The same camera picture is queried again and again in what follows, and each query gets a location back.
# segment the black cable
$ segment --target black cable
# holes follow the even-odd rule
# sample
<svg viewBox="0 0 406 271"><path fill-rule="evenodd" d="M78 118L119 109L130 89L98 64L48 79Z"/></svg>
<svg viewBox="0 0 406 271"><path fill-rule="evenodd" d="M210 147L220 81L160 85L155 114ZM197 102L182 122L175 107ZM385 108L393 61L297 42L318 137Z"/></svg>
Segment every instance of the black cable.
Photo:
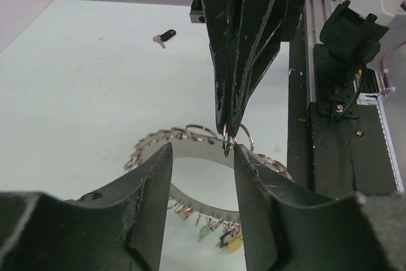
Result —
<svg viewBox="0 0 406 271"><path fill-rule="evenodd" d="M336 119L334 120L334 122L339 121L339 120L345 115L345 113L347 112L347 110L354 104L354 102L355 102L355 101L358 99L358 97L360 96L361 90L362 90L362 87L363 87L363 84L365 83L365 79L366 79L366 77L365 77L365 76L366 76L366 75L365 75L365 71L366 71L366 70L367 70L367 66L364 65L364 66L362 67L362 70L361 70L361 81L360 81L360 83L359 83L359 85L358 85L357 91L355 92L353 98L350 100L350 102L347 104L347 106L345 106L345 108L343 109L343 112L340 113L340 115L339 115L338 117L336 117Z"/></svg>

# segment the reflective metal edge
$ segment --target reflective metal edge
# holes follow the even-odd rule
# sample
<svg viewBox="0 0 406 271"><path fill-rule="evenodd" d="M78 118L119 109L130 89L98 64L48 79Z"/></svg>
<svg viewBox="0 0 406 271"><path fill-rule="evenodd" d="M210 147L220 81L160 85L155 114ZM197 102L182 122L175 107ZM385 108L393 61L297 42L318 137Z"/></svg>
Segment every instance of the reflective metal edge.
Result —
<svg viewBox="0 0 406 271"><path fill-rule="evenodd" d="M306 65L308 73L308 92L307 98L308 102L316 102L316 89L315 89L315 73L313 65L313 47L315 44L320 43L320 31L331 15L332 11L336 6L343 0L306 0L304 7L304 17L305 19L305 31L306 39L304 40L306 45ZM379 73L376 73L378 85L380 89L383 89L383 80ZM381 98L376 100L375 98L368 98L361 94L358 99L358 103L362 105L375 105L381 120L383 134L386 140L386 147L388 148L388 154L390 162L392 165L393 176L395 177L396 187L399 192L404 192L402 177L400 175L400 170L398 162L395 155L395 149L393 147L391 134L386 120L386 114L383 106L383 101Z"/></svg>

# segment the white table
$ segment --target white table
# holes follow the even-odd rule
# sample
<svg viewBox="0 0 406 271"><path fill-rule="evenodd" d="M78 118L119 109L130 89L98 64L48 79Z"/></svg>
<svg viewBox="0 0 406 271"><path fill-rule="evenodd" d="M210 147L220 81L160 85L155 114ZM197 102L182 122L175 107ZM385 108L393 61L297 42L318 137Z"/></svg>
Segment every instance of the white table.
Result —
<svg viewBox="0 0 406 271"><path fill-rule="evenodd" d="M214 126L206 26L189 8L56 0L0 54L0 190L76 199L121 176L138 139L188 123ZM162 49L152 37L177 35ZM288 45L253 94L243 123L256 152L286 162ZM239 141L247 143L243 133ZM176 160L180 189L236 209L233 173ZM161 270L245 270L244 251L197 243L194 221L172 212Z"/></svg>

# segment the yellow tag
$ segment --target yellow tag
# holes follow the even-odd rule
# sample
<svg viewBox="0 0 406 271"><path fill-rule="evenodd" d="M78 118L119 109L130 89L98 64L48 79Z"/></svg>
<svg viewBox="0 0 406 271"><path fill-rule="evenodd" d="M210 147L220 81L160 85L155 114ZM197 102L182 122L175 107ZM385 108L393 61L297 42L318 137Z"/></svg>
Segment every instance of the yellow tag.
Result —
<svg viewBox="0 0 406 271"><path fill-rule="evenodd" d="M243 240L242 240L242 234L240 233L239 235L235 236L230 243L227 246L227 253L231 254L233 252L236 252L236 250L238 250L242 244L243 244Z"/></svg>

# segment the bolt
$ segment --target bolt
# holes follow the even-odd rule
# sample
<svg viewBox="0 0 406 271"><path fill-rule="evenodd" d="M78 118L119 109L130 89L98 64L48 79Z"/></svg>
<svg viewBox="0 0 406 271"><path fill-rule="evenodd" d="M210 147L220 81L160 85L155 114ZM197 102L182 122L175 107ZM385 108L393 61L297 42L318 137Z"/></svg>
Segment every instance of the bolt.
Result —
<svg viewBox="0 0 406 271"><path fill-rule="evenodd" d="M343 106L340 104L337 105L336 112L343 112Z"/></svg>

